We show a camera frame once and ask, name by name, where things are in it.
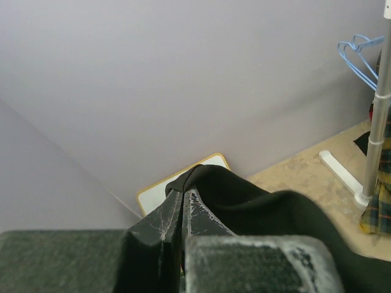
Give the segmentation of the black t-shirt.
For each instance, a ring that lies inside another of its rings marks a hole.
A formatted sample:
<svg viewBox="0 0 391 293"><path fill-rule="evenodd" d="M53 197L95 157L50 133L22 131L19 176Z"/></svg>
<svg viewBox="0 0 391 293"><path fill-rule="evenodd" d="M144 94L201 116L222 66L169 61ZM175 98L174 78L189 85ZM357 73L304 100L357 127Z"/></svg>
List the black t-shirt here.
<svg viewBox="0 0 391 293"><path fill-rule="evenodd" d="M292 190L267 192L218 165L197 165L165 193L196 188L205 206L238 235L310 236L323 242L346 292L390 292L390 262L354 252L311 199Z"/></svg>

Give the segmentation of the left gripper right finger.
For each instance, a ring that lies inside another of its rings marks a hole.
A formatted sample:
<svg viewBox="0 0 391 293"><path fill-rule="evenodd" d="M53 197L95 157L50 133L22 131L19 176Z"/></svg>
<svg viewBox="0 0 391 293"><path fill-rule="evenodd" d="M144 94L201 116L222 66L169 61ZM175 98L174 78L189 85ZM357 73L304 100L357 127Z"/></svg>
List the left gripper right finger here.
<svg viewBox="0 0 391 293"><path fill-rule="evenodd" d="M308 236L239 236L184 195L182 292L343 292L326 246Z"/></svg>

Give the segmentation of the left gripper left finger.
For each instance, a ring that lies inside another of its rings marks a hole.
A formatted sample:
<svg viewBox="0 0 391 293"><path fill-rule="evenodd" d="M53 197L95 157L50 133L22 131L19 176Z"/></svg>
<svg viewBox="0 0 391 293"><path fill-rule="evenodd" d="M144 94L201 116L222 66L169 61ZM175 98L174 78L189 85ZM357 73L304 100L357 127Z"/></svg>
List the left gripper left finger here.
<svg viewBox="0 0 391 293"><path fill-rule="evenodd" d="M183 196L128 230L1 234L2 292L178 292Z"/></svg>

